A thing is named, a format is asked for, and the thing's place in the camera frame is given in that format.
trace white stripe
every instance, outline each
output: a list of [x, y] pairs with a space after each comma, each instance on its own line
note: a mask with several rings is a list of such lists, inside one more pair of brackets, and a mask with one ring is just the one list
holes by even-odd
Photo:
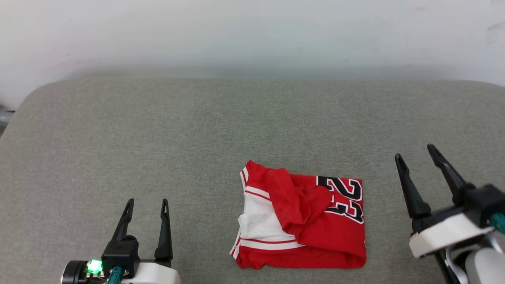
[[296, 239], [294, 235], [289, 235], [289, 236], [266, 236], [264, 238], [259, 238], [255, 240], [266, 242], [283, 242], [283, 241], [295, 241]]
[[245, 190], [248, 191], [248, 192], [259, 194], [259, 195], [261, 195], [263, 197], [266, 197], [266, 198], [270, 199], [270, 194], [268, 194], [268, 192], [266, 192], [264, 190], [261, 190], [259, 188], [252, 187], [252, 186], [246, 186]]
[[240, 172], [240, 179], [242, 180], [242, 189], [245, 191], [245, 180], [243, 172]]
[[247, 171], [247, 167], [244, 168], [245, 181], [249, 180], [249, 172]]
[[237, 238], [235, 239], [235, 242], [233, 243], [233, 248], [231, 248], [231, 251], [230, 251], [230, 255], [234, 258], [234, 259], [237, 259], [237, 256], [238, 256], [238, 248], [240, 247], [240, 243], [238, 243], [237, 245], [235, 245], [237, 242], [238, 242], [238, 238], [240, 237], [240, 229], [238, 230], [238, 234], [237, 234]]
[[267, 251], [278, 251], [278, 250], [289, 250], [304, 247], [297, 242], [283, 243], [283, 244], [264, 244], [253, 242], [249, 240], [241, 240], [240, 245], [244, 247], [249, 247], [253, 249], [267, 250]]

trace printed number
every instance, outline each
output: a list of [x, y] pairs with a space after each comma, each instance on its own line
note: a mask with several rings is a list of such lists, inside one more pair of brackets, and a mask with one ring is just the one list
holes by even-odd
[[342, 179], [318, 176], [318, 185], [333, 192], [331, 204], [325, 212], [347, 217], [359, 224], [363, 224], [363, 209], [356, 201], [363, 198], [361, 184], [354, 179], [347, 179], [346, 186]]

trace robotic arm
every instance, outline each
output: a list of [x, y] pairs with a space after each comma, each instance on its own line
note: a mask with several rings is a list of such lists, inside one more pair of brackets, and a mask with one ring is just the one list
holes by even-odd
[[67, 264], [61, 284], [180, 284], [179, 274], [171, 268], [173, 259], [168, 201], [163, 199], [161, 231], [155, 258], [141, 260], [138, 241], [127, 235], [133, 213], [130, 199], [116, 231], [107, 244], [101, 260], [72, 260]]
[[395, 161], [412, 219], [409, 246], [416, 258], [433, 255], [448, 284], [505, 281], [505, 256], [493, 234], [505, 233], [505, 194], [491, 184], [466, 182], [432, 144], [428, 152], [452, 192], [453, 206], [432, 211], [423, 201], [400, 154]]

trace gray cushion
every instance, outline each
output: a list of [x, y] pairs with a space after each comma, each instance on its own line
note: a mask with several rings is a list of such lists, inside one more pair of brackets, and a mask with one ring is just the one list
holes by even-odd
[[[505, 88], [466, 81], [126, 79], [36, 90], [0, 139], [0, 282], [58, 283], [99, 258], [129, 198], [151, 258], [162, 198], [183, 283], [441, 283], [415, 259], [394, 154], [432, 208], [450, 204], [434, 143], [467, 180], [505, 188]], [[252, 159], [361, 178], [363, 269], [238, 268], [229, 256]]]

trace basketball jersey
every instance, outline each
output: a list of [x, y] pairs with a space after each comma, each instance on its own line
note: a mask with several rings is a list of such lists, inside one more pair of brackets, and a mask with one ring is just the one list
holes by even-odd
[[290, 175], [249, 161], [230, 251], [241, 268], [359, 268], [366, 262], [362, 181]]

